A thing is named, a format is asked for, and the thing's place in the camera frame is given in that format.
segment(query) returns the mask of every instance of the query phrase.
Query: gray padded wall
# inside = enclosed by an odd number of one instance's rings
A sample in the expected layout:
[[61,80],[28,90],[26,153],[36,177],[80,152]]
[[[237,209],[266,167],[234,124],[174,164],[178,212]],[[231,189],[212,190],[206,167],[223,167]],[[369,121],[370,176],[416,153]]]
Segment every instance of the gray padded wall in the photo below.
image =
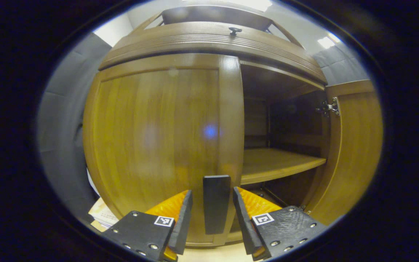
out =
[[60,63],[42,97],[38,114],[38,143],[42,163],[53,189],[84,223],[96,201],[86,171],[82,143],[85,100],[98,67],[111,46],[91,33]]
[[370,79],[356,55],[342,42],[313,55],[318,62],[328,86]]

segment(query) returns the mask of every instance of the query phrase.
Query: cabinet hinge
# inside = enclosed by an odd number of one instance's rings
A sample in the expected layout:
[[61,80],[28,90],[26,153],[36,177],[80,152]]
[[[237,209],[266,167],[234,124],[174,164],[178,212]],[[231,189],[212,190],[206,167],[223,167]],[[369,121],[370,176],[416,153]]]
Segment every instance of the cabinet hinge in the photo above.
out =
[[323,114],[325,117],[329,117],[328,112],[334,112],[336,116],[340,116],[340,109],[339,109],[339,100],[337,98],[332,98],[332,104],[328,104],[326,100],[321,103],[319,108],[316,108],[315,111],[317,113]]

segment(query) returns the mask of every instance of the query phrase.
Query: wooden panel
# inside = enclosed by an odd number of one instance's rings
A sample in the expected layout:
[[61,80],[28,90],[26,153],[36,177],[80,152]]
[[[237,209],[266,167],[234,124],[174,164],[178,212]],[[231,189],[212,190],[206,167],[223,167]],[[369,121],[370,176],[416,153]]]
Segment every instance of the wooden panel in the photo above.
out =
[[[143,23],[141,23],[140,25],[138,25],[138,27],[136,27],[129,35],[133,35],[136,34],[137,32],[141,32],[143,30],[145,30],[145,28],[150,25],[154,20],[156,20],[158,17],[160,17],[162,14],[162,12],[156,13],[155,15],[153,15],[152,17],[148,18],[147,20],[145,20]],[[121,48],[124,45],[115,45],[115,47]]]
[[324,117],[315,112],[319,105],[316,92],[272,104],[271,133],[321,135]]
[[291,143],[291,144],[301,144],[303,146],[312,146],[312,147],[321,147],[323,142],[323,136],[321,135],[308,135],[308,134],[296,134],[296,133],[286,133],[286,134],[273,134],[271,138],[274,141],[280,143]]
[[263,98],[268,104],[324,90],[324,85],[272,66],[241,61],[240,68],[245,97]]
[[112,48],[100,69],[159,53],[217,52],[257,57],[263,63],[281,63],[303,73],[308,79],[326,83],[318,63],[303,48],[242,25],[238,27],[243,31],[234,37],[230,35],[230,26],[218,22],[185,22],[134,31],[121,40],[121,45]]
[[316,168],[292,176],[264,183],[265,190],[272,192],[288,206],[301,206],[314,179]]
[[306,210],[324,224],[346,214],[366,191],[378,165],[383,122],[371,81],[355,81],[326,89],[338,97],[340,116],[330,114],[331,147],[319,187]]
[[237,213],[236,213],[236,215],[234,216],[234,221],[232,222],[231,231],[227,235],[227,242],[226,243],[242,242],[242,241],[243,241],[242,231],[240,229],[240,224],[238,222],[238,217],[237,217]]
[[268,115],[266,101],[244,98],[244,148],[266,147],[268,141]]
[[[204,233],[203,176],[240,184],[243,90],[238,59],[209,54],[132,61],[96,76],[84,113],[84,150],[105,203],[121,218],[186,189],[193,191],[188,244]],[[228,211],[232,220],[234,210]]]
[[[329,118],[313,111],[324,100],[326,93],[316,91],[274,105],[271,110],[271,146],[327,159]],[[265,187],[286,203],[307,205],[321,182],[323,168],[324,165],[321,165],[300,174],[267,182]]]
[[287,39],[289,39],[290,42],[294,43],[295,45],[303,48],[303,46],[298,42],[298,40],[295,39],[295,37],[293,35],[291,35],[291,33],[289,33],[286,29],[284,29],[283,27],[281,27],[281,25],[279,25],[276,22],[272,22],[272,24],[279,29],[279,31],[281,31],[281,33],[283,35],[285,35],[287,37]]
[[320,166],[326,159],[272,148],[248,149],[243,152],[241,184],[278,179]]
[[195,21],[223,22],[244,25],[261,31],[271,25],[272,20],[256,13],[217,5],[194,5],[176,7],[163,11],[164,23],[182,23]]

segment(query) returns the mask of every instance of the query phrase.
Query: floor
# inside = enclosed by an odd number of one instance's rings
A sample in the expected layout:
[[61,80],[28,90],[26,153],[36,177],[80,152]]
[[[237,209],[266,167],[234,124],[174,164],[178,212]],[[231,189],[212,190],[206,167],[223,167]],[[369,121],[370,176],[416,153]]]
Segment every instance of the floor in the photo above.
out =
[[183,255],[178,256],[179,262],[253,262],[251,255],[246,255],[245,246],[243,245],[243,242],[211,248],[191,249],[188,247],[184,250]]

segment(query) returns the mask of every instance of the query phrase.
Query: cabinet door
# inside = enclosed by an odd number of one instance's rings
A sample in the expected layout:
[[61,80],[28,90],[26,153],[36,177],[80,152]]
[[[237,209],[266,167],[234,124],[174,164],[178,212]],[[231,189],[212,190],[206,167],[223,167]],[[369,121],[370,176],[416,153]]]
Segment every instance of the cabinet door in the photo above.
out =
[[346,214],[370,184],[381,156],[383,122],[379,98],[369,80],[326,87],[326,96],[329,103],[337,98],[340,115],[330,112],[328,160],[306,211],[330,224]]
[[224,233],[206,235],[203,176],[228,174],[231,186],[240,184],[243,90],[237,57],[161,55],[100,71],[83,130],[92,180],[119,219],[191,189],[187,244],[224,244],[234,207],[229,205]]

